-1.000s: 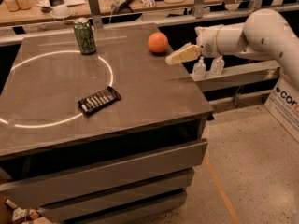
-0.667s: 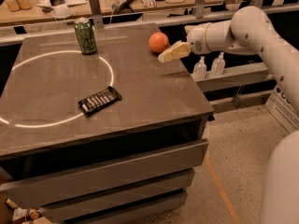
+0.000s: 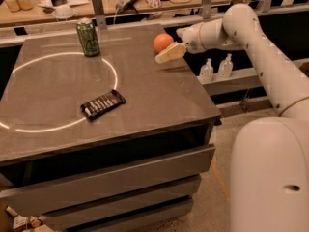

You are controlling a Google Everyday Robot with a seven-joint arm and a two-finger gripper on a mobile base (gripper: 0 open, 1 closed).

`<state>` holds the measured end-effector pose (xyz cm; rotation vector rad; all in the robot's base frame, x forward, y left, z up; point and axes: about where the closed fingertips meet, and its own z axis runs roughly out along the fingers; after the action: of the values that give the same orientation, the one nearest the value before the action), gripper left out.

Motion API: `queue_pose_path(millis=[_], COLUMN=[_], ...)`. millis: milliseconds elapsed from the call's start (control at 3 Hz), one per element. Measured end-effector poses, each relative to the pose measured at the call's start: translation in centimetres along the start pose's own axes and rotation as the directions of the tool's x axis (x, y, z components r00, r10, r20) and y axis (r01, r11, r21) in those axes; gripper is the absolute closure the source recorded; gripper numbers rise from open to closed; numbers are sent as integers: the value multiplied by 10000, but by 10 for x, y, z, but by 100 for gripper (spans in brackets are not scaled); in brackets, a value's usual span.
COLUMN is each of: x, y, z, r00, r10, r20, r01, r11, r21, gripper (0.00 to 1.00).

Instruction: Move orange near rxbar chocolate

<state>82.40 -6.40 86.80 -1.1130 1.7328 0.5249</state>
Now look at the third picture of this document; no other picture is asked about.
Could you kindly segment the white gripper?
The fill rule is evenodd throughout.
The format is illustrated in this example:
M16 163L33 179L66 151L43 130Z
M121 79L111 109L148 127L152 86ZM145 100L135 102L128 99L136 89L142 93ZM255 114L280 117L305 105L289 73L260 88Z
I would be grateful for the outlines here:
M158 64L179 59L186 51L197 54L211 49L241 50L240 45L225 32L221 19L178 28L176 33L182 43L174 42L157 54L155 60Z

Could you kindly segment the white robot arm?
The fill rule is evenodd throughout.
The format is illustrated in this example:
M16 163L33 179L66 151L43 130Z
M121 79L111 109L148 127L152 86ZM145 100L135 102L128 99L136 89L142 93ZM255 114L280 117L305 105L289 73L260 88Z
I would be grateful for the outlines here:
M230 160L231 232L309 232L309 77L264 33L246 4L179 30L155 57L229 47L245 51L273 113L244 125Z

